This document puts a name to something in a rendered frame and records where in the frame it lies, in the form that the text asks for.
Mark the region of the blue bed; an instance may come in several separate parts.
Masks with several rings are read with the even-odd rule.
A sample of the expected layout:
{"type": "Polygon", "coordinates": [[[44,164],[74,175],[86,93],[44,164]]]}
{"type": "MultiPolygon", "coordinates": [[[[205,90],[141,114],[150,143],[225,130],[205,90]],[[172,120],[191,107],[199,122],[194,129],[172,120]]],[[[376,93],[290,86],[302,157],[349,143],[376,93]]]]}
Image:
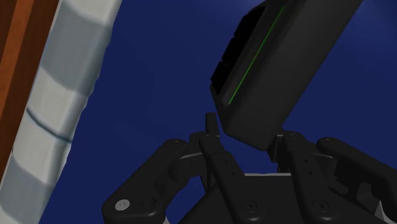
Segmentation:
{"type": "MultiPolygon", "coordinates": [[[[104,224],[102,203],[158,146],[204,128],[212,72],[261,1],[122,0],[39,224],[104,224]]],[[[397,169],[397,0],[363,0],[284,128],[397,169]]]]}

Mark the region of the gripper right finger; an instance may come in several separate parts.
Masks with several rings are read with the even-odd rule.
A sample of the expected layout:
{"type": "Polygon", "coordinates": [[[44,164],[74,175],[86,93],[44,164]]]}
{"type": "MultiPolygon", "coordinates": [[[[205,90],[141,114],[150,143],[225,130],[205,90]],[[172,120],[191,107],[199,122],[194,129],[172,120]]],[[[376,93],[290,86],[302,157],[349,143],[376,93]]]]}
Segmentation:
{"type": "Polygon", "coordinates": [[[334,137],[275,137],[279,172],[291,174],[305,224],[397,224],[397,169],[334,137]]]}

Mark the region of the black box with green line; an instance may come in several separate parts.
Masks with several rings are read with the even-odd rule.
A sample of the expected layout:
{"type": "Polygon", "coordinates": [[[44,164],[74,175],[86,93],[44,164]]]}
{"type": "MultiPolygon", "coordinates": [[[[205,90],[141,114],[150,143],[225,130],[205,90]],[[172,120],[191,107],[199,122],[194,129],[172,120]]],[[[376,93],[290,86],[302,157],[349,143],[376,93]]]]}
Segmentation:
{"type": "Polygon", "coordinates": [[[266,150],[363,0],[263,0],[211,76],[223,132],[266,150]]]}

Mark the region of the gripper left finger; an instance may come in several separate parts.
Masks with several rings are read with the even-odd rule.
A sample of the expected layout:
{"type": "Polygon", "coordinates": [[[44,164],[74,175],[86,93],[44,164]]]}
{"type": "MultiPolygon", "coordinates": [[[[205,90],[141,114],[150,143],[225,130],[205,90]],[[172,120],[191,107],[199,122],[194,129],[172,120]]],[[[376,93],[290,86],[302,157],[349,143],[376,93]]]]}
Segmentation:
{"type": "Polygon", "coordinates": [[[215,204],[197,208],[217,224],[215,216],[234,224],[259,224],[259,200],[247,185],[247,177],[231,153],[219,141],[215,113],[205,116],[205,131],[196,132],[189,141],[164,142],[102,205],[105,224],[163,224],[165,210],[175,195],[198,176],[205,194],[221,194],[221,209],[215,204]]]}

